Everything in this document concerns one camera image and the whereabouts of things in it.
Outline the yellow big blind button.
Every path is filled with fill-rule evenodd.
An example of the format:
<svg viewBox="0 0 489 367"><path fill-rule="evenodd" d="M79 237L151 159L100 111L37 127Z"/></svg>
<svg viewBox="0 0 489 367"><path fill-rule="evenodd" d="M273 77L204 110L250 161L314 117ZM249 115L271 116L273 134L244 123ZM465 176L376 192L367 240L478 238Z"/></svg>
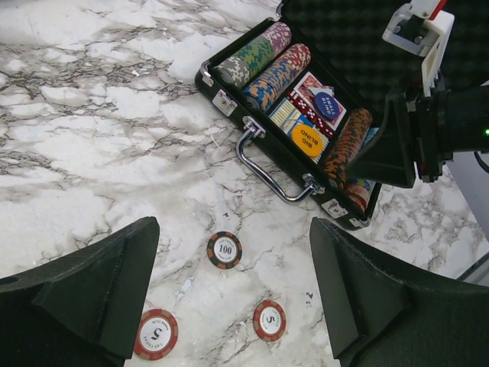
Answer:
<svg viewBox="0 0 489 367"><path fill-rule="evenodd" d="M322 153L323 145L320 135L308 125L296 125L291 132L291 139L310 158L316 158Z"/></svg>

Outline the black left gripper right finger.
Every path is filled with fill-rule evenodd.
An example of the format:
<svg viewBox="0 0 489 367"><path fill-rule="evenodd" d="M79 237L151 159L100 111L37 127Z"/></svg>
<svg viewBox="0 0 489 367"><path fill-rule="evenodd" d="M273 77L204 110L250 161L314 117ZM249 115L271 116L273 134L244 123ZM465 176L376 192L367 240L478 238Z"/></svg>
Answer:
<svg viewBox="0 0 489 367"><path fill-rule="evenodd" d="M343 366L486 366L488 289L425 271L315 218L310 246Z"/></svg>

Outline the brown 100 poker chip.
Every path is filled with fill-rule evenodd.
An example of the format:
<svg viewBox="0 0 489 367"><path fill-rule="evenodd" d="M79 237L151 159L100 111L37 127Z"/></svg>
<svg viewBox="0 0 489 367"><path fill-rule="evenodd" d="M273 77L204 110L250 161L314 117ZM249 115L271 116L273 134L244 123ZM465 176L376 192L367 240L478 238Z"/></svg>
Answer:
<svg viewBox="0 0 489 367"><path fill-rule="evenodd" d="M214 266L221 269L231 269L238 265L241 260L242 244L233 233L221 231L210 237L206 252Z"/></svg>

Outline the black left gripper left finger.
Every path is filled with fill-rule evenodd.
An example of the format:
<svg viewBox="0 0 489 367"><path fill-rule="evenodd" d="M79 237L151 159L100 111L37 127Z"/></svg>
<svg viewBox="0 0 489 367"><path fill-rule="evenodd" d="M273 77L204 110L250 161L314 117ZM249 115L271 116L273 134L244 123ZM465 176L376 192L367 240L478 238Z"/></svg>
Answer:
<svg viewBox="0 0 489 367"><path fill-rule="evenodd" d="M144 217L1 279L3 366L123 366L133 354L160 227Z"/></svg>

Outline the blue small blind button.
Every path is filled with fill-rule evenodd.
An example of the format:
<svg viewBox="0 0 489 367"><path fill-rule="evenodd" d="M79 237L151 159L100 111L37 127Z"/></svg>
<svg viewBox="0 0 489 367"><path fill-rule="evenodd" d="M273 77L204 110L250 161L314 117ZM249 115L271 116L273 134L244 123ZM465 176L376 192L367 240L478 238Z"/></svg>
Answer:
<svg viewBox="0 0 489 367"><path fill-rule="evenodd" d="M340 115L335 98L326 92L319 92L314 96L314 105L319 114L328 120L336 119Z"/></svg>

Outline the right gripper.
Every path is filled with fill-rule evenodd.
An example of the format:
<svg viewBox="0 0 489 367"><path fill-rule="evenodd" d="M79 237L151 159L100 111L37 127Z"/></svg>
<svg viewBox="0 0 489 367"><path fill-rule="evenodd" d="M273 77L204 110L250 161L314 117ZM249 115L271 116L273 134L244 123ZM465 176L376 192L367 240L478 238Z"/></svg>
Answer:
<svg viewBox="0 0 489 367"><path fill-rule="evenodd" d="M444 165L453 160L447 96L443 86L425 96L420 80L412 81L406 93L391 90L379 130L347 166L347 176L411 188L416 180L415 161L420 180L437 181Z"/></svg>

